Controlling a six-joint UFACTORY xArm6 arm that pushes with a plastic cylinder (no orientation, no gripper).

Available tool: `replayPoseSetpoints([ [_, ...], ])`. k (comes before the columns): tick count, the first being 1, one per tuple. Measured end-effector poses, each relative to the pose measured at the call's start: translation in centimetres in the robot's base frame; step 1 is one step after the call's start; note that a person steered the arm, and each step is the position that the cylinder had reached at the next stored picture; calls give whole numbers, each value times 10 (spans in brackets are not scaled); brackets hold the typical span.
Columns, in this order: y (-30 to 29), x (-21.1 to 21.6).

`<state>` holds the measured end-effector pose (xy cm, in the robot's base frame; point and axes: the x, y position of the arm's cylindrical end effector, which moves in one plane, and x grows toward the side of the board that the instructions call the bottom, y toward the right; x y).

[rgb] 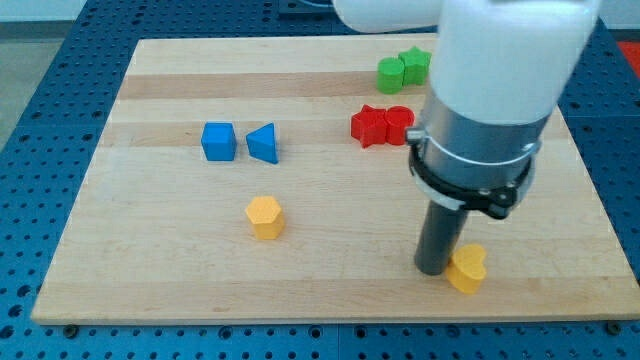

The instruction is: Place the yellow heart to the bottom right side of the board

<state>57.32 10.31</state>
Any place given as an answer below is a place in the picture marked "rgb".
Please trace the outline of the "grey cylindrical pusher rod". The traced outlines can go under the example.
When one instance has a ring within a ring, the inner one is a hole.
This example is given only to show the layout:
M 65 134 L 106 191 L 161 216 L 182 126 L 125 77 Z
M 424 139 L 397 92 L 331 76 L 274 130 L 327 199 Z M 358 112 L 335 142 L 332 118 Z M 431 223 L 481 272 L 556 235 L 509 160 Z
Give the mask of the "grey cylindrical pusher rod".
M 414 263 L 422 273 L 435 276 L 444 272 L 467 217 L 467 210 L 429 203 L 414 254 Z

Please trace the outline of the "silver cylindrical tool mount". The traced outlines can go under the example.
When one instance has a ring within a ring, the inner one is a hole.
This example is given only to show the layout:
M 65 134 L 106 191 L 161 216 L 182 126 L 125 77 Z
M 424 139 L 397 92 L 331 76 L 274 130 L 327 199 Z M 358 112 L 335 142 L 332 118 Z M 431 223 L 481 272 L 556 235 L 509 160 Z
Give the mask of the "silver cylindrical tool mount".
M 419 122 L 405 130 L 410 172 L 440 206 L 505 219 L 530 188 L 548 119 L 480 122 L 430 94 Z

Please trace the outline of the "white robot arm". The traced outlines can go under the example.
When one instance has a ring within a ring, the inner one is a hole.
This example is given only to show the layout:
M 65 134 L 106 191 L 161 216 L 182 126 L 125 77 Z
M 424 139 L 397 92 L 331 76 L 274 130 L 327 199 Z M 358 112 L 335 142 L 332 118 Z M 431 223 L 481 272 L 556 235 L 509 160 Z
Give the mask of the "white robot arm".
M 540 136 L 594 29 L 599 0 L 335 0 L 348 27 L 436 26 L 429 93 L 405 133 L 430 204 L 414 255 L 444 271 L 467 215 L 502 220 L 526 196 Z

